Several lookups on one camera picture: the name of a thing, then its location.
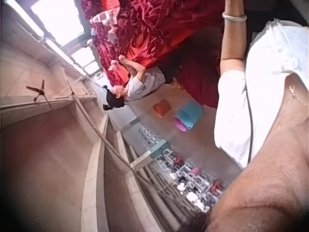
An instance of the hand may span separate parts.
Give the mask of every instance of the hand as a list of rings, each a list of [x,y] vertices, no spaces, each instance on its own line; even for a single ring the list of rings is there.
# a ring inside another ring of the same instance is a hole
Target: hand
[[[119,59],[120,62],[123,62],[123,61],[126,60],[126,57],[125,57],[124,55],[120,55],[120,56],[118,57],[118,59]]]

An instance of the ceiling fan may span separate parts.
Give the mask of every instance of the ceiling fan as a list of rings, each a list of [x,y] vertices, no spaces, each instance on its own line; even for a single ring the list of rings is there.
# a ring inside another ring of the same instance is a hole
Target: ceiling fan
[[[34,102],[37,102],[37,99],[38,99],[39,96],[43,96],[46,99],[46,102],[48,103],[49,107],[51,109],[53,109],[51,104],[49,103],[47,97],[45,96],[44,86],[45,86],[45,80],[43,79],[42,84],[41,84],[41,88],[34,88],[34,87],[31,87],[31,86],[26,86],[26,88],[31,90],[31,91],[38,93],[38,95],[33,99]]]
[[[70,85],[70,83],[69,83],[69,81],[68,81],[68,80],[67,80],[67,83],[68,83],[69,88],[70,88],[70,90],[71,90],[71,94],[70,94],[70,96],[75,95],[75,93],[74,93],[74,91],[73,91],[73,89],[72,89],[72,87],[71,87],[71,85]]]

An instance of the bracelet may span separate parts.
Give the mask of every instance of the bracelet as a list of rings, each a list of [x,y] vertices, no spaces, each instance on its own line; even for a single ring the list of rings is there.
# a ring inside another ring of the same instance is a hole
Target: bracelet
[[[246,15],[243,15],[240,17],[234,17],[234,16],[226,15],[224,12],[222,13],[222,17],[232,22],[245,22],[248,18]]]

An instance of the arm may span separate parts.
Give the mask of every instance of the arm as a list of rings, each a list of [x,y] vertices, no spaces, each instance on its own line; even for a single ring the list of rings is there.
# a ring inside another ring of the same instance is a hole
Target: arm
[[[145,77],[145,72],[146,72],[146,68],[144,66],[134,61],[128,60],[125,56],[119,56],[119,60],[123,65],[135,69],[137,72],[135,77],[139,81],[144,83],[144,77]]]
[[[235,17],[243,16],[243,0],[225,0],[225,14]],[[220,63],[221,75],[228,70],[244,71],[246,43],[246,22],[225,20]]]

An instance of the white shirt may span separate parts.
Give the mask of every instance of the white shirt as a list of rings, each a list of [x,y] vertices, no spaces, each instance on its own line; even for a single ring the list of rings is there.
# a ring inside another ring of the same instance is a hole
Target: white shirt
[[[136,77],[128,82],[127,101],[141,99],[148,94],[156,91],[165,83],[165,77],[158,67],[147,69],[145,73],[145,82],[142,83]]]
[[[292,73],[308,89],[308,28],[276,20],[253,42],[245,73],[229,70],[221,76],[215,143],[241,168],[247,166],[251,136],[245,76],[253,115],[253,159],[276,119],[285,78]]]

